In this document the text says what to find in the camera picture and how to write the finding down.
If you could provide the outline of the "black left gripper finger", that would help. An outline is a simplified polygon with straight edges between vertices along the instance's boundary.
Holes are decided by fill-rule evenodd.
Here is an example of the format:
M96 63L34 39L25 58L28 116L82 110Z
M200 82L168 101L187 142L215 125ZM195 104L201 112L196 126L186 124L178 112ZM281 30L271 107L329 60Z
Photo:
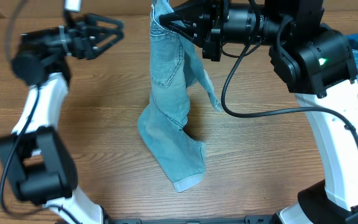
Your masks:
M96 59L105 51L110 49L113 45L117 44L124 38L124 33L121 30L113 30L109 32L101 32L89 38L91 51L89 59Z
M104 34L122 34L124 24L122 21L97 14L86 14L85 22L91 30Z

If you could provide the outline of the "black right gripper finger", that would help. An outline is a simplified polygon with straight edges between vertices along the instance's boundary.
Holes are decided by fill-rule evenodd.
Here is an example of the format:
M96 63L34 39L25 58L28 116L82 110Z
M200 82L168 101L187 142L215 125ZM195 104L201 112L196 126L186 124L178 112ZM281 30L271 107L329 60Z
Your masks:
M186 19L177 14L165 14L159 16L161 26L180 34L196 46L204 46L204 32L199 21Z
M173 8L173 12L168 15L168 20L197 23L203 18L206 3L206 0L184 2Z

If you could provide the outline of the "light blue denim shorts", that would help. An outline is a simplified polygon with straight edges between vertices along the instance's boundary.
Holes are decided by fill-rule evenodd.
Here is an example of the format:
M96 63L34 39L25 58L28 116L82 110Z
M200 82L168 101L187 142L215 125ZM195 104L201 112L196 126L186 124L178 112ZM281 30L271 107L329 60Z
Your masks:
M191 104L188 87L199 83L212 107L219 98L193 43L160 24L173 11L168 1L153 1L150 12L149 104L138 119L139 134L177 192L200 183L206 172L205 144L184 131Z

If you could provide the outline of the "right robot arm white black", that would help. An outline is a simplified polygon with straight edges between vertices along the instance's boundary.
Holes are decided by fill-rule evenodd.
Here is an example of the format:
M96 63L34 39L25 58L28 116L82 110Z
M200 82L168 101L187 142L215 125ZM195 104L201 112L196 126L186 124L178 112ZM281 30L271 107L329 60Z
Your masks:
M247 55L269 46L274 72L306 114L324 179L299 192L273 215L246 223L358 223L357 67L345 35L322 23L321 1L187 1L160 16L160 24L219 61L223 45L243 44Z

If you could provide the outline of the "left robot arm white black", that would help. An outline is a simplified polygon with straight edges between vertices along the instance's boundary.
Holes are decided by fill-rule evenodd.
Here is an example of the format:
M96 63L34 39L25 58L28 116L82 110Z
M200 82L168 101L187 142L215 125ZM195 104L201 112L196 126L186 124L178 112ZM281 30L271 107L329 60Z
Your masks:
M65 12L64 18L64 26L22 34L12 59L29 94L12 133L0 137L1 182L10 184L19 201L51 210L65 223L111 223L79 187L75 163L57 130L70 89L67 57L99 57L124 37L124 25L96 14L72 18Z

